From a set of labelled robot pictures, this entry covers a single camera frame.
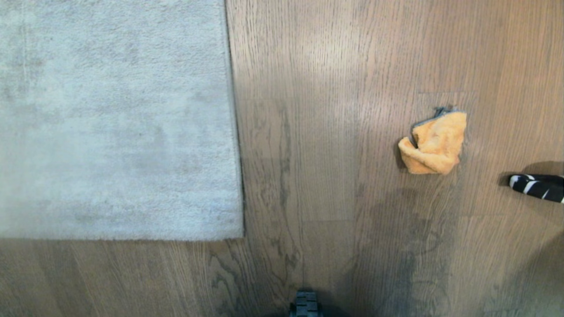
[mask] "wooden floor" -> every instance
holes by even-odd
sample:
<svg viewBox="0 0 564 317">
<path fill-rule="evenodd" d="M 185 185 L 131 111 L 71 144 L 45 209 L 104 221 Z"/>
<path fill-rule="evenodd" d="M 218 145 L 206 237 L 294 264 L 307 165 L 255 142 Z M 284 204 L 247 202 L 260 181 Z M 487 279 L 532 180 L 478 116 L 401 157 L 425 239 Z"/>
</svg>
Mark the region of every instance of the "wooden floor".
<svg viewBox="0 0 564 317">
<path fill-rule="evenodd" d="M 228 0 L 246 238 L 0 241 L 0 316 L 564 316 L 564 3 Z M 461 164 L 397 141 L 468 112 Z"/>
</svg>

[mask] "orange cloth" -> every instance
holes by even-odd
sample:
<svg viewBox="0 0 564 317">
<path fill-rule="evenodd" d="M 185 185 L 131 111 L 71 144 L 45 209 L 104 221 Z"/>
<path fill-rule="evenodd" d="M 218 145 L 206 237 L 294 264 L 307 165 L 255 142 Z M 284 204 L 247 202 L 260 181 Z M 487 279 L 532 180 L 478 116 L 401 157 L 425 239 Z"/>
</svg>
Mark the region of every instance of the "orange cloth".
<svg viewBox="0 0 564 317">
<path fill-rule="evenodd" d="M 448 174 L 460 162 L 466 113 L 449 112 L 413 128 L 417 148 L 409 138 L 398 146 L 411 174 Z"/>
</svg>

